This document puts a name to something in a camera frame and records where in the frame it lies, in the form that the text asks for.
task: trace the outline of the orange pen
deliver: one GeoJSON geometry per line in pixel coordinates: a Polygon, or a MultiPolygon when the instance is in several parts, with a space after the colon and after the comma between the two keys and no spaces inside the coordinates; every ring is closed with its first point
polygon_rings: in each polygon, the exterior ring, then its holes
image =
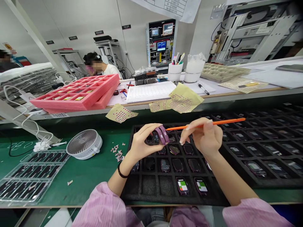
{"type": "MultiPolygon", "coordinates": [[[[240,121],[245,121],[245,118],[237,118],[237,119],[229,119],[229,120],[223,120],[223,121],[214,121],[212,124],[213,125],[222,125],[222,124],[229,124],[229,123],[235,123],[235,122],[240,122],[240,121]]],[[[174,128],[168,128],[166,129],[167,131],[172,131],[172,130],[178,130],[178,129],[186,129],[187,126],[180,126],[180,127],[174,127],[174,128]]]]}

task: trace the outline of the white fan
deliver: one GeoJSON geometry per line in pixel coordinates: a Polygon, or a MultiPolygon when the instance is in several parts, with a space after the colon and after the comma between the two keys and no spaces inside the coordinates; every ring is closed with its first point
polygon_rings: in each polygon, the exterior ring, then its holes
{"type": "Polygon", "coordinates": [[[102,138],[94,129],[88,129],[74,136],[66,147],[66,152],[80,160],[93,157],[100,152],[102,138]]]}

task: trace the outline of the bracelet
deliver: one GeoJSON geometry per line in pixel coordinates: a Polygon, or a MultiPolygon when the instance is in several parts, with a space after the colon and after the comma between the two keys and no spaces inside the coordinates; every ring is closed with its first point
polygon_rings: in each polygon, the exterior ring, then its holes
{"type": "Polygon", "coordinates": [[[122,162],[120,162],[119,165],[118,165],[118,173],[119,173],[120,177],[122,177],[122,178],[127,178],[128,175],[127,175],[127,176],[124,176],[124,175],[120,172],[120,164],[121,164],[121,163],[122,163],[122,162]]]}

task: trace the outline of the black hair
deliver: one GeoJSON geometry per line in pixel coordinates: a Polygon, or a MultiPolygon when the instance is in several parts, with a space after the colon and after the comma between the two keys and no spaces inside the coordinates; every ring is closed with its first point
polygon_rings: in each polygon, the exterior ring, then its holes
{"type": "Polygon", "coordinates": [[[83,57],[85,65],[91,66],[93,61],[102,62],[101,56],[98,55],[96,52],[90,52],[83,57]]]}
{"type": "Polygon", "coordinates": [[[0,58],[5,58],[7,56],[10,57],[10,54],[8,54],[5,50],[0,49],[0,58]]]}

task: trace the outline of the pen holder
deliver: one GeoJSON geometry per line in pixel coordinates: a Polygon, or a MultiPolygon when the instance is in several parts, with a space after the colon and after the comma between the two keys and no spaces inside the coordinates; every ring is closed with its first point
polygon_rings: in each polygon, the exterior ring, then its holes
{"type": "Polygon", "coordinates": [[[170,63],[168,66],[167,80],[179,81],[182,72],[182,67],[183,63],[179,65],[173,65],[173,63],[170,63]]]}
{"type": "Polygon", "coordinates": [[[188,62],[185,70],[184,82],[196,83],[200,78],[205,62],[188,62]]]}

